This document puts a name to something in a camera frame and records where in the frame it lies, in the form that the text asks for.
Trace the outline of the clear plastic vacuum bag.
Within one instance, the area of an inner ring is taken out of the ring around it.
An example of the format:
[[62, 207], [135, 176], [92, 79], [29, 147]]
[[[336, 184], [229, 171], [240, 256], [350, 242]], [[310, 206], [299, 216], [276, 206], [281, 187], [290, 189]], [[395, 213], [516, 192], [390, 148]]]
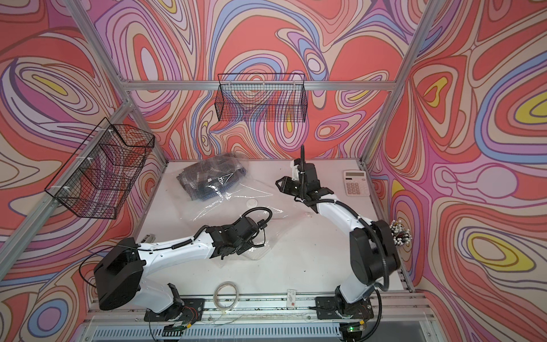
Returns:
[[[178, 211], [179, 220], [188, 232], [196, 232], [205, 225], [232, 224], [242, 215], [255, 221], [269, 218], [267, 227], [254, 238], [254, 243], [260, 245], [260, 248], [251, 248], [235, 257], [236, 260], [257, 261], [263, 259], [287, 232], [298, 225], [303, 212], [296, 208], [291, 198], [284, 199], [275, 186], [256, 179], [248, 159], [241, 154], [234, 154], [245, 166], [246, 176], [227, 192], [205, 201], [192, 200], [179, 184], [177, 176], [194, 162], [168, 175], [168, 180], [172, 182], [168, 186], [168, 193]], [[258, 201], [258, 206], [249, 209], [246, 202], [252, 198]]]

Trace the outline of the grey plaid shirt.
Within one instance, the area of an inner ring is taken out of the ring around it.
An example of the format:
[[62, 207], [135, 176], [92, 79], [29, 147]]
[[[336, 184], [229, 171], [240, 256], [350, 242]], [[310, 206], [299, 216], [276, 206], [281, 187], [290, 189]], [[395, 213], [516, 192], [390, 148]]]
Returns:
[[192, 200], [205, 201], [227, 192], [246, 176], [246, 168], [233, 153], [201, 160], [185, 168], [177, 180]]

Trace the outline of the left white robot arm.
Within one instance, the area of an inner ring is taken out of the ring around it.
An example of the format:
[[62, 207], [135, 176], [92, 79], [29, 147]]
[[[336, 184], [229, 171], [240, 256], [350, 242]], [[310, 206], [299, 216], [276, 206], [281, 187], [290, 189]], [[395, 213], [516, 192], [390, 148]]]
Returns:
[[100, 310], [130, 304], [159, 315], [180, 312], [184, 304], [176, 286], [154, 282], [150, 275], [186, 262], [223, 259], [260, 248], [254, 238], [269, 221], [242, 215], [232, 224], [205, 225], [193, 236], [167, 242], [139, 245], [133, 238], [122, 240], [93, 270]]

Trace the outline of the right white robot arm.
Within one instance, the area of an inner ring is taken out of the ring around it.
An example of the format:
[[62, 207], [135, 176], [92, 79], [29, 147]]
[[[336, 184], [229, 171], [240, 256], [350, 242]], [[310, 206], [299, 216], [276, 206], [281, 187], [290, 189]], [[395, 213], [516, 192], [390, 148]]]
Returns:
[[291, 162], [291, 175], [276, 181], [280, 192], [333, 223], [349, 241], [352, 274], [336, 289], [344, 304], [367, 299], [376, 290], [390, 289], [390, 276], [400, 268], [391, 226], [359, 215], [321, 185], [316, 166], [303, 157]]

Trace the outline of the white bag valve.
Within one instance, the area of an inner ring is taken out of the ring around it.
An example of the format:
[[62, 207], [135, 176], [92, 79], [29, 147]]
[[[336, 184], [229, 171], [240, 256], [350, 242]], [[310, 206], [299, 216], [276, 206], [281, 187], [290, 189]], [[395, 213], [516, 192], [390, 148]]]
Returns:
[[257, 207], [258, 206], [258, 201], [254, 198], [252, 199], [249, 199], [247, 202], [246, 202], [246, 206], [251, 209], [251, 208], [254, 208], [254, 207]]

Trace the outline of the white pink calculator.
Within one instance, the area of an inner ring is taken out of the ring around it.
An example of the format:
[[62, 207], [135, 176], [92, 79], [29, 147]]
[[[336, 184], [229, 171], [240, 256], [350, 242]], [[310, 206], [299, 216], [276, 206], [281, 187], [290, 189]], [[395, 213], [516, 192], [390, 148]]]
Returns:
[[347, 196], [368, 197], [370, 195], [367, 175], [364, 171], [345, 170], [343, 172], [343, 182]]

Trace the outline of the small white tag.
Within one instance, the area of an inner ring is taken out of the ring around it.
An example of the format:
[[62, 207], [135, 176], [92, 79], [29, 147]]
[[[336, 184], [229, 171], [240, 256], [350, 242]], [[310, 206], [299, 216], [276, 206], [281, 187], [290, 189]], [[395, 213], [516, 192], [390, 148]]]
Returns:
[[296, 290], [288, 289], [286, 293], [286, 308], [295, 309], [296, 308]]

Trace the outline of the cup of pens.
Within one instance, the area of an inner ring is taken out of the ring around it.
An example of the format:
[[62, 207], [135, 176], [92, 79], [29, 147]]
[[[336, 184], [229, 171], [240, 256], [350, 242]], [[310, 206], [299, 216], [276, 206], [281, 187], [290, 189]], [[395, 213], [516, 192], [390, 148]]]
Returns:
[[400, 220], [393, 220], [391, 222], [390, 231], [396, 247], [410, 246], [413, 237], [410, 230]]

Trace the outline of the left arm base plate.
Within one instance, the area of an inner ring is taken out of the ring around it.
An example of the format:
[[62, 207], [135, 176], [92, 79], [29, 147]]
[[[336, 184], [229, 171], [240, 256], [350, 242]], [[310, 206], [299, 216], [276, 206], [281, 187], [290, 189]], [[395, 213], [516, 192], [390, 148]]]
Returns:
[[196, 323], [201, 321], [205, 299], [182, 299], [182, 303], [174, 303], [161, 313], [147, 310], [144, 316], [145, 322], [170, 322]]

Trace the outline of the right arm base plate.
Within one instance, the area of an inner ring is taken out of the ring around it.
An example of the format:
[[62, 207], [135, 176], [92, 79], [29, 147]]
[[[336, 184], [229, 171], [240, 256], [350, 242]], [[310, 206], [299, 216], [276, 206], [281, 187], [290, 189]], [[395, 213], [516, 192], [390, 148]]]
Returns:
[[355, 303], [348, 304], [342, 297], [317, 296], [315, 305], [310, 309], [316, 312], [320, 320], [359, 319], [368, 321], [375, 317], [369, 299], [360, 299]]

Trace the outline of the aluminium frame rail front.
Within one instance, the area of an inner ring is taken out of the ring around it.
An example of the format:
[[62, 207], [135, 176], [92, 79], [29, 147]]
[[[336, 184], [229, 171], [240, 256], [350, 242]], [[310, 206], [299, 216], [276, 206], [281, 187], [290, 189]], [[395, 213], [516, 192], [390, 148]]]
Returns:
[[77, 341], [443, 341], [427, 299], [408, 292], [385, 293], [353, 319], [335, 315], [321, 320], [317, 293], [296, 296], [296, 308], [286, 308], [285, 294], [242, 295], [233, 310], [216, 308], [205, 296], [199, 321], [189, 328], [169, 330], [167, 322], [145, 321], [145, 312], [120, 309], [89, 313]]

